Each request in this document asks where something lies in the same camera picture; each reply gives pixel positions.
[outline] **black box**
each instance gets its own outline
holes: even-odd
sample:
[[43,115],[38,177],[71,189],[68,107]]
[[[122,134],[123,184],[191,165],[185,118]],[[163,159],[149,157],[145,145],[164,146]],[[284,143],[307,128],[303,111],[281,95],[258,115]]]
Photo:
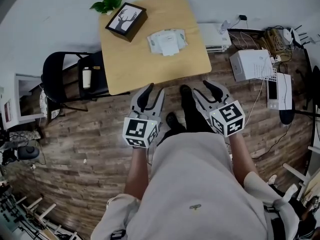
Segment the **black box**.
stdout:
[[131,42],[148,18],[146,11],[145,8],[125,2],[105,28],[116,37]]

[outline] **white printer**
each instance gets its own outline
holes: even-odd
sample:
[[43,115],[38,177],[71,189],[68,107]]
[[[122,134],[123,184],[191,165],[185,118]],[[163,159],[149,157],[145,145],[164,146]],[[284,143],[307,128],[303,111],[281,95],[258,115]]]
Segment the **white printer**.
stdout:
[[275,75],[268,50],[239,50],[229,59],[237,82],[249,79],[269,80]]

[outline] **green leaves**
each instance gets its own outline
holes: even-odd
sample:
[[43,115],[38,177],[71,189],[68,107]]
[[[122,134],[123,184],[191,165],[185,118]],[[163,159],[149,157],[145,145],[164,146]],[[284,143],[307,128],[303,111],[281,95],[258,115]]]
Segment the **green leaves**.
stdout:
[[98,13],[102,13],[105,10],[105,5],[103,2],[95,2],[90,9],[95,9]]
[[111,0],[111,4],[114,8],[119,8],[122,0]]
[[105,14],[115,8],[119,8],[122,0],[103,0],[102,2],[95,2],[90,9],[95,9],[98,13]]

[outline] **deer picture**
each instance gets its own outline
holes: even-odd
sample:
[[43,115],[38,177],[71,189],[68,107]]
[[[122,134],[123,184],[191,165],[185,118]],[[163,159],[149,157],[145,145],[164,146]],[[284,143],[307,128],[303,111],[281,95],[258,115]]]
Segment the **deer picture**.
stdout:
[[119,15],[118,15],[118,21],[119,23],[116,25],[115,27],[115,30],[118,30],[120,32],[123,32],[124,30],[122,29],[122,25],[125,23],[125,22],[132,22],[136,17],[137,17],[137,13],[135,12],[133,14],[133,16],[131,17],[131,19],[128,19],[128,17],[126,17],[126,19],[124,19],[124,13],[127,9],[123,9]]

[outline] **stack of papers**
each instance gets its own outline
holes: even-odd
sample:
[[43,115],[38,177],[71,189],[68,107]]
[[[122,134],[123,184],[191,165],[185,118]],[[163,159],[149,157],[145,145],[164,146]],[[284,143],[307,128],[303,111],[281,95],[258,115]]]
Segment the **stack of papers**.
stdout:
[[147,37],[151,52],[172,56],[179,53],[179,50],[186,47],[185,31],[183,29],[161,30]]

